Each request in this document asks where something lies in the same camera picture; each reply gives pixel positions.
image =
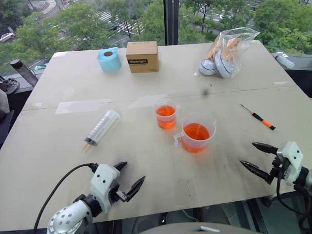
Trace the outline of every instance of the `blue tape roll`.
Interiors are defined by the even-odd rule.
[[[118,57],[118,47],[101,50],[97,60],[104,72],[117,71],[121,67]]]

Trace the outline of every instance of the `orange screwdriver handle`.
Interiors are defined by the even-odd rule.
[[[274,130],[275,127],[270,124],[268,121],[264,120],[263,118],[261,118],[259,115],[257,115],[255,112],[252,112],[252,116],[255,117],[256,119],[260,120],[265,126],[267,126],[268,128],[270,128],[271,130]]]

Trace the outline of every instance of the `crosswalk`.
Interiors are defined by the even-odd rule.
[[[125,25],[124,23],[120,24],[120,25],[114,25],[114,23],[112,22],[112,15],[109,12],[106,12],[106,11],[103,11],[103,12],[96,11],[96,15],[98,16],[98,18],[100,20],[105,21],[105,22],[111,24],[113,27],[116,26],[117,27],[116,33],[119,33],[121,31],[127,32],[127,27],[129,28],[129,31],[133,32],[133,34],[137,34],[138,30],[140,30],[140,32],[144,31],[144,27],[143,27],[142,24],[136,25],[135,27],[132,26],[129,23],[127,25]]]
[[[76,2],[76,1],[78,0],[66,0],[66,4],[63,5],[63,10],[67,9],[71,3]]]
[[[66,4],[63,6],[63,10],[67,9],[71,3],[76,2],[78,0],[66,0]],[[111,25],[112,29],[115,31],[115,34],[121,32],[121,31],[125,31],[128,32],[127,28],[129,29],[130,32],[132,32],[132,34],[138,34],[138,32],[143,32],[144,31],[144,26],[142,24],[138,24],[135,23],[135,25],[131,25],[131,24],[119,24],[119,25],[115,25],[114,22],[112,22],[112,15],[109,12],[106,11],[99,11],[96,9],[93,9],[93,11],[95,12],[96,16],[98,16],[98,18],[104,22],[107,22]]]

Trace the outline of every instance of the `table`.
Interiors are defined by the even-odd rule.
[[[270,170],[273,156],[258,151],[251,145],[254,141],[282,146],[294,140],[305,155],[304,166],[311,168],[311,100],[258,41],[243,55],[245,68],[237,77],[194,76],[210,46],[161,46],[160,71],[149,74],[130,73],[125,49],[119,50],[122,67],[114,74],[101,71],[95,59],[98,51],[56,54],[0,151],[0,230],[32,228],[57,181],[86,162],[128,161],[119,178],[123,191],[146,176],[129,203],[114,204],[95,221],[274,194],[275,184],[266,184],[239,162],[248,160]],[[210,94],[203,96],[203,89]],[[157,126],[153,112],[155,100],[164,97],[181,106],[177,125],[168,131]],[[240,103],[276,129],[266,128]],[[84,154],[83,139],[107,109],[119,111],[122,121]],[[217,119],[217,130],[207,150],[193,155],[176,148],[173,134],[181,130],[183,117],[208,110]],[[92,176],[83,168],[68,177],[46,207],[39,227],[46,227],[59,208],[87,194]]]

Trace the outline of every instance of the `plastic measuring cup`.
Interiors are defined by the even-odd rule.
[[[174,135],[175,146],[191,153],[203,151],[215,131],[216,119],[210,114],[191,113],[182,121],[182,132]]]
[[[171,129],[176,124],[176,116],[180,107],[170,99],[159,100],[155,106],[158,125],[163,129]]]

